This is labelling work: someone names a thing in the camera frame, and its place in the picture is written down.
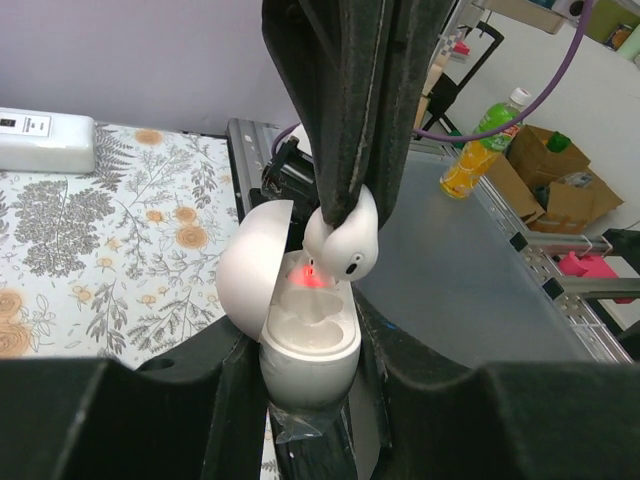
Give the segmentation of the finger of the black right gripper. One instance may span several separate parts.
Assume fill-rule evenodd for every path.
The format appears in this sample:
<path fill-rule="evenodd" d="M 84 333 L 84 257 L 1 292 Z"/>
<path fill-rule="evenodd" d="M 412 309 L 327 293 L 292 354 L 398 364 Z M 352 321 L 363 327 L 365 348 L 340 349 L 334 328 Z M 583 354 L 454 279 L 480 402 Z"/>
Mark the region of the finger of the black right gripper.
<path fill-rule="evenodd" d="M 262 33 L 310 140 L 324 221 L 355 208 L 369 162 L 387 1 L 265 1 Z"/>
<path fill-rule="evenodd" d="M 371 152 L 379 227 L 396 205 L 421 92 L 453 5 L 446 0 L 394 3 Z"/>

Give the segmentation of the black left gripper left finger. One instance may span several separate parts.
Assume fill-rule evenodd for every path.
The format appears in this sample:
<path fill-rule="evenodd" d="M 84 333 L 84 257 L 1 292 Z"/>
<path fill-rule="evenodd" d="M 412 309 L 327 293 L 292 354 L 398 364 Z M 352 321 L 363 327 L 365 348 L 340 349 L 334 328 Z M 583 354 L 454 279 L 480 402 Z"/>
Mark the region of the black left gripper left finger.
<path fill-rule="evenodd" d="M 226 319 L 137 369 L 1 364 L 5 479 L 256 479 L 264 426 L 258 346 Z"/>

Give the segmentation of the white earbud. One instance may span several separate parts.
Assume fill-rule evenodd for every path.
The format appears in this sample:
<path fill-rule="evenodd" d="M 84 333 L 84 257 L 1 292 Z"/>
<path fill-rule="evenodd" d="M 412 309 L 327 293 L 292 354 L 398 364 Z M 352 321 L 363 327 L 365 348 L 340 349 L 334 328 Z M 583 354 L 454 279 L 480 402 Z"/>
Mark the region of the white earbud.
<path fill-rule="evenodd" d="M 378 212 L 370 190 L 362 186 L 357 204 L 336 228 L 318 207 L 307 222 L 303 249 L 321 272 L 337 280 L 356 281 L 374 267 L 378 254 Z"/>

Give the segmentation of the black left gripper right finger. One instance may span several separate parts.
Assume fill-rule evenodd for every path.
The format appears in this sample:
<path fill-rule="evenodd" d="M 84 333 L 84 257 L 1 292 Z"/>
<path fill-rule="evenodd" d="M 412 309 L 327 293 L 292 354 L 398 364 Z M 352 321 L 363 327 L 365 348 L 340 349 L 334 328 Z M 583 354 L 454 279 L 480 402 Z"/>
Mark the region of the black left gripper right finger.
<path fill-rule="evenodd" d="M 386 420 L 378 479 L 635 479 L 639 368 L 466 368 L 355 297 Z"/>

